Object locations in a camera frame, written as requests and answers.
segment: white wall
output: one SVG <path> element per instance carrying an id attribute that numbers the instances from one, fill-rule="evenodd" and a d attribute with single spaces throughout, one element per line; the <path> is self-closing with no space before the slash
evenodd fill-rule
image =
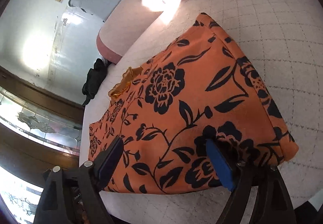
<path id="1" fill-rule="evenodd" d="M 0 18 L 0 65 L 38 87 L 80 103 L 80 95 L 62 87 L 70 84 L 68 73 L 60 76 L 62 85 L 48 84 L 52 45 L 68 1 L 11 0 Z M 93 48 L 95 38 L 91 40 Z"/>

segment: blue gripper pad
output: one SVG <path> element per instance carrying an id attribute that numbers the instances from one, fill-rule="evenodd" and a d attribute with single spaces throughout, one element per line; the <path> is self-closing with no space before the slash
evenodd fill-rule
<path id="1" fill-rule="evenodd" d="M 235 190 L 235 183 L 233 181 L 232 170 L 218 147 L 211 139 L 206 140 L 206 153 L 211 160 L 213 168 L 216 171 L 222 186 L 233 192 Z"/>

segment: floral blanket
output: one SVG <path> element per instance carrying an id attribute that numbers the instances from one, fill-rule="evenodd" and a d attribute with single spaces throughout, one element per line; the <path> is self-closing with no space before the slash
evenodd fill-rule
<path id="1" fill-rule="evenodd" d="M 221 185 L 207 139 L 257 166 L 281 164 L 298 151 L 252 63 L 204 13 L 136 71 L 89 128 L 90 160 L 115 137 L 124 142 L 106 191 L 180 194 Z"/>

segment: wooden trim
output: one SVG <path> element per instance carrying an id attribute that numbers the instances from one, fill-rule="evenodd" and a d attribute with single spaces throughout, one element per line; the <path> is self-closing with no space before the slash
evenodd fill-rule
<path id="1" fill-rule="evenodd" d="M 24 181 L 44 187 L 43 172 L 55 166 L 77 168 L 79 157 L 36 143 L 0 123 L 0 166 Z"/>
<path id="2" fill-rule="evenodd" d="M 83 124 L 84 107 L 39 88 L 0 66 L 0 86 L 22 100 L 54 115 Z"/>

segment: wooden window frame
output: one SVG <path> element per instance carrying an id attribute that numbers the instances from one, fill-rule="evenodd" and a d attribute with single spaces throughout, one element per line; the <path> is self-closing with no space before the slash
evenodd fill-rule
<path id="1" fill-rule="evenodd" d="M 39 88 L 0 66 L 0 86 L 22 100 L 51 114 L 83 124 L 84 107 Z"/>

